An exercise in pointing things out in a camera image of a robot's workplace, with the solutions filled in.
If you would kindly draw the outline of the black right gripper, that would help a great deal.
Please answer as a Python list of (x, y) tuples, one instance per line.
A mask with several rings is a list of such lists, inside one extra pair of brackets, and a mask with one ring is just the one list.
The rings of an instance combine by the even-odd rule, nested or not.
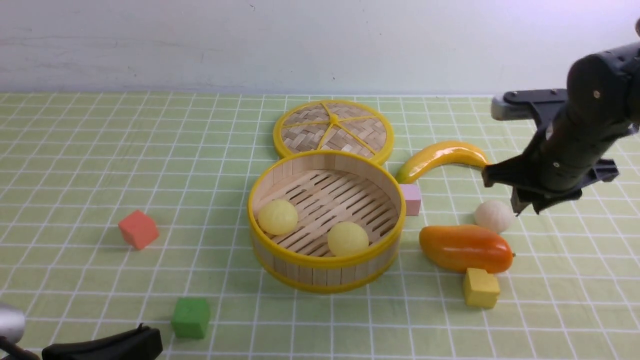
[(525, 150), (515, 157), (486, 166), (485, 187), (512, 188), (515, 215), (528, 206), (536, 214), (581, 198), (583, 189), (609, 183), (619, 176), (617, 165), (604, 153), (621, 137), (619, 123), (579, 123), (560, 116), (547, 129), (538, 129)]

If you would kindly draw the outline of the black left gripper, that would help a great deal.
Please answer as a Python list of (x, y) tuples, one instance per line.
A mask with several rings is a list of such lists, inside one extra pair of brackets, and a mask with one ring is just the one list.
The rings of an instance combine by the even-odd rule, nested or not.
[(83, 342), (51, 344), (41, 352), (43, 360), (155, 360), (163, 352), (157, 328), (137, 328)]

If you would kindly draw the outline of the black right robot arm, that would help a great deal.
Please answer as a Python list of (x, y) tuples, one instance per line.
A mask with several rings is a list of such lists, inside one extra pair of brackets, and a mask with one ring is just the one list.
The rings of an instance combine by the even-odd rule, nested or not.
[(497, 121), (532, 119), (535, 133), (515, 157), (486, 166), (485, 187), (512, 187), (510, 205), (539, 214), (576, 201), (583, 188), (612, 182), (619, 174), (603, 157), (615, 141), (639, 132), (638, 42), (586, 55), (567, 73), (566, 88), (508, 91), (494, 96)]

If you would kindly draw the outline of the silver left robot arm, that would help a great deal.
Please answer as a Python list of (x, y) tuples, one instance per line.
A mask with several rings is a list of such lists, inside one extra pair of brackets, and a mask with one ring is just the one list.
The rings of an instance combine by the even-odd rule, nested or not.
[[(421, 257), (444, 274), (459, 277), (459, 298), (474, 312), (494, 309), (501, 296), (499, 275), (514, 262), (515, 253), (502, 234), (526, 207), (517, 196), (514, 191), (510, 205), (480, 203), (473, 224), (430, 224), (419, 232)], [(165, 350), (160, 330), (141, 322), (107, 337), (53, 343), (36, 354), (19, 345), (26, 326), (21, 308), (1, 304), (1, 350), (8, 360), (155, 360)]]

